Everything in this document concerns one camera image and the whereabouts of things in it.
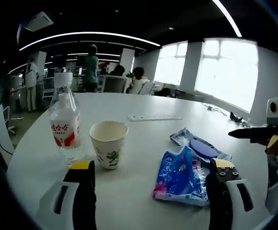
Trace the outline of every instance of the bottle label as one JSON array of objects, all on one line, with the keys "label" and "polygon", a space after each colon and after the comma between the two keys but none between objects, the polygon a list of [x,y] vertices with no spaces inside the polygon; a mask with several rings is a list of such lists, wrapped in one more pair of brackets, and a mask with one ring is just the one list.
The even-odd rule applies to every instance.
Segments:
[{"label": "bottle label", "polygon": [[81,145],[80,115],[73,120],[51,120],[55,142],[60,147],[79,147]]}]

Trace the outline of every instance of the round white table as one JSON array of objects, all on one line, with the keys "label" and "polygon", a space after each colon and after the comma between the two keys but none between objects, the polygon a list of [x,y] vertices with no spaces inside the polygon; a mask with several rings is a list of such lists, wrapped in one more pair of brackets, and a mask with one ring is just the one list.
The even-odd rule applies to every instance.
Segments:
[{"label": "round white table", "polygon": [[[78,93],[81,131],[88,158],[95,160],[96,224],[99,230],[208,229],[209,208],[161,202],[152,198],[163,154],[178,153],[169,135],[184,127],[226,154],[243,179],[264,199],[268,170],[264,147],[228,133],[238,126],[200,102],[120,93]],[[128,115],[175,115],[182,120],[130,122]],[[90,127],[104,120],[125,122],[129,132],[119,168],[101,168],[89,138]],[[7,170],[12,190],[34,217],[42,195],[67,172],[55,145],[47,111],[17,146]]]}]

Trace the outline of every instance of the plastic bottle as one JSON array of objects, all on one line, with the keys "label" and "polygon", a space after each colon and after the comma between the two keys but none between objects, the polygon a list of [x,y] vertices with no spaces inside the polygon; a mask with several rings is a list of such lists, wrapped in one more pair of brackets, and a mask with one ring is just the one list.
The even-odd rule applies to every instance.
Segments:
[{"label": "plastic bottle", "polygon": [[54,140],[68,163],[84,156],[80,110],[70,88],[72,79],[73,73],[70,72],[55,74],[55,92],[48,109]]}]

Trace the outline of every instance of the paper cup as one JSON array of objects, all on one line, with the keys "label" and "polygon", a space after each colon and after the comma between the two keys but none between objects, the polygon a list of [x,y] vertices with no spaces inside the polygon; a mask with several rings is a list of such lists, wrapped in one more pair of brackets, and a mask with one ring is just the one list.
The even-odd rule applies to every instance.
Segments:
[{"label": "paper cup", "polygon": [[116,169],[128,127],[117,121],[94,124],[89,132],[96,156],[101,166]]}]

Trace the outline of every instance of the window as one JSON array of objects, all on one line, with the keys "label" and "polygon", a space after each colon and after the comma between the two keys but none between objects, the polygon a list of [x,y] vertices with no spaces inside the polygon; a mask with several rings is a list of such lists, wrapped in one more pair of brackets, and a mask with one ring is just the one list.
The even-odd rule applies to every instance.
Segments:
[{"label": "window", "polygon": [[205,39],[195,91],[211,95],[249,113],[257,77],[256,42],[228,38]]},{"label": "window", "polygon": [[188,42],[163,46],[159,52],[155,81],[179,85],[181,82]]}]

